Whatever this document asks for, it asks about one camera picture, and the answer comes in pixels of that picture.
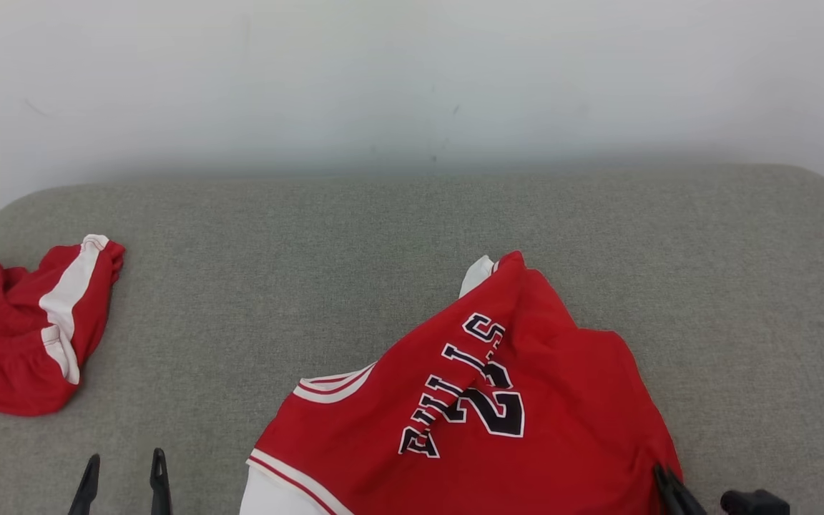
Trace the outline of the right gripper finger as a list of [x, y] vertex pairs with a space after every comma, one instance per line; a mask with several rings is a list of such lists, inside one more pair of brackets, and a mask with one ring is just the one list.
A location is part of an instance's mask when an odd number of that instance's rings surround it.
[[660, 498], [660, 515], [692, 515], [685, 501], [686, 489], [669, 467], [653, 467], [655, 486]]
[[668, 474], [668, 515], [707, 515], [703, 506], [674, 473]]

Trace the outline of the red basketball jersey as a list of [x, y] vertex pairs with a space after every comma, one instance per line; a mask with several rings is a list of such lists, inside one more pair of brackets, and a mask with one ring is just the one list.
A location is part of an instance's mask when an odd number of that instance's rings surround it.
[[298, 381], [238, 515], [659, 515], [655, 466], [682, 473], [627, 344], [513, 251], [372, 364]]

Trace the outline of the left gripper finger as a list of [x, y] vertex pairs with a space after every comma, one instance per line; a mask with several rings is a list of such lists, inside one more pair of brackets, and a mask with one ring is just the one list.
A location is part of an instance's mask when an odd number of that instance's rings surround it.
[[148, 481], [152, 490], [150, 515], [173, 515], [166, 456], [161, 448], [154, 448]]
[[67, 515], [89, 515], [98, 492], [100, 463], [100, 454], [95, 453], [89, 457]]

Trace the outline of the red shorts with white stripe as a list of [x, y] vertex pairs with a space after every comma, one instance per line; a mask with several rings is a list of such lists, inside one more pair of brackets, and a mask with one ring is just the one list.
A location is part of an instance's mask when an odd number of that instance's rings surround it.
[[125, 248], [104, 235], [53, 247], [36, 270], [0, 263], [0, 413], [61, 410], [104, 335]]

